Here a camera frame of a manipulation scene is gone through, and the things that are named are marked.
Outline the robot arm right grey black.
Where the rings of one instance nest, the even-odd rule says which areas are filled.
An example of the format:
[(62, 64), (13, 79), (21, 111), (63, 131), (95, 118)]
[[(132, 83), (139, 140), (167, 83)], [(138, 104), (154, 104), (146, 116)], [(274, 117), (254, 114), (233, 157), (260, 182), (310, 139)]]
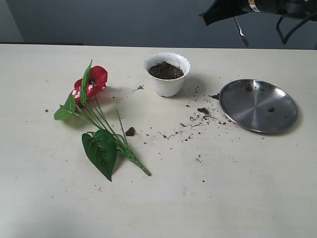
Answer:
[(270, 13), (304, 19), (317, 12), (316, 0), (216, 0), (200, 14), (206, 25), (228, 18), (255, 13)]

